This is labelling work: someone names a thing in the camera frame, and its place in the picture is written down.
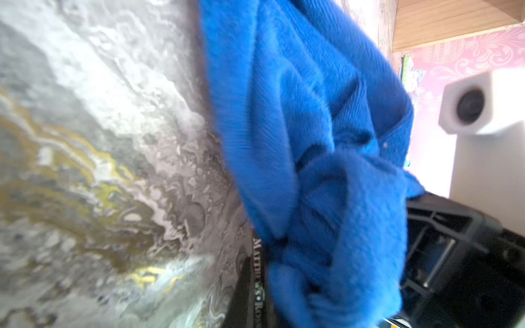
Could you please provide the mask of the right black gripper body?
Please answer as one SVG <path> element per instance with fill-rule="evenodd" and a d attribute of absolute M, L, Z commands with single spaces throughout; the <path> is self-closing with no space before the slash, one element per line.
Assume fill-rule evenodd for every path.
<path fill-rule="evenodd" d="M 400 318 L 411 327 L 523 327 L 524 237 L 434 194 L 407 201 Z"/>

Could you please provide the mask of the blue cloth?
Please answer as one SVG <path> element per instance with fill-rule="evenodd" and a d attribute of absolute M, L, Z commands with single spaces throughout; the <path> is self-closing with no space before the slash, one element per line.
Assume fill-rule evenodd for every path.
<path fill-rule="evenodd" d="M 332 1 L 201 1 L 224 158 L 293 327 L 374 327 L 401 309 L 414 109 Z"/>

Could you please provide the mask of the Hamlet purple red book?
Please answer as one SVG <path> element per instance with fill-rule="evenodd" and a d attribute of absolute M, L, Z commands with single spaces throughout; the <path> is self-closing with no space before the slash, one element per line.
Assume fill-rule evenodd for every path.
<path fill-rule="evenodd" d="M 252 255 L 242 262 L 241 272 L 222 327 L 277 328 L 290 325 L 276 310 L 269 292 L 269 261 L 263 243 L 252 231 Z"/>

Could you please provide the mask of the colourful sunflower magazine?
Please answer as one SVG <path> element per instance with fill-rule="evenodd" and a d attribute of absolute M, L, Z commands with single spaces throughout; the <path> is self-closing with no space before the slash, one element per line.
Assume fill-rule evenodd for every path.
<path fill-rule="evenodd" d="M 408 54 L 401 58 L 399 77 L 407 93 L 416 94 L 421 88 L 421 83 L 426 75 L 426 71 L 414 67 L 414 61 Z"/>

